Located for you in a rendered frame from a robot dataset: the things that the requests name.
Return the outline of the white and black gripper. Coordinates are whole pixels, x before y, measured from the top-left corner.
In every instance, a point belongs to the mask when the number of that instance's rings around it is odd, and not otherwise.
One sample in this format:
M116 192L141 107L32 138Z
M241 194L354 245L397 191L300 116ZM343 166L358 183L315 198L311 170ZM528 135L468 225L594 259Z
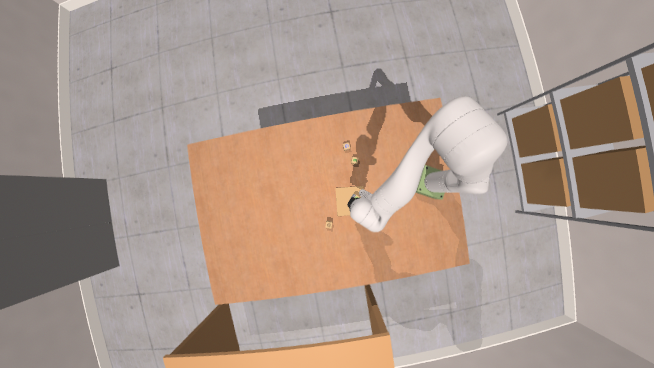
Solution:
M359 191L359 195L360 195L361 198L364 197L364 198L367 198L367 199L369 199L369 200L371 201L371 196L372 196L372 194L371 194L370 192L368 192L368 191L366 191L366 190L364 190L364 189L361 189L361 190ZM354 203L359 199L359 198L355 198L355 196L356 196L356 195L353 194L353 195L351 196L351 199L349 200L349 202L348 202L348 204L347 204L347 206L349 207L349 210L350 210L350 211L351 211L351 208L352 208L353 204L354 204Z

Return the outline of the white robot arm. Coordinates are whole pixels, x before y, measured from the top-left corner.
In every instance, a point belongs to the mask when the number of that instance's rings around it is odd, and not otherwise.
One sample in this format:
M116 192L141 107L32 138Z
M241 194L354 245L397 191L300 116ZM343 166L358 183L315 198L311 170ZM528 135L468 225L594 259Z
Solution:
M453 173L449 169L428 174L424 183L429 191L486 193L493 163L506 146L504 130L474 99L455 98L430 118L371 201L362 197L353 204L350 216L372 232L383 230L391 216L413 198L434 149Z

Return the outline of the tan flat mat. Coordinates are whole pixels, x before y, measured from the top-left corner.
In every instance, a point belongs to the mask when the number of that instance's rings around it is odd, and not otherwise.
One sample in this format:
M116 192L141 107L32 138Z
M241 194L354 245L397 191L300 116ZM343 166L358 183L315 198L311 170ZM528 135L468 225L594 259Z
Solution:
M353 194L356 194L360 197L359 191L361 189L364 189L364 186L343 187L343 188L335 188L335 189L336 189L337 216L350 215L350 210L347 204Z

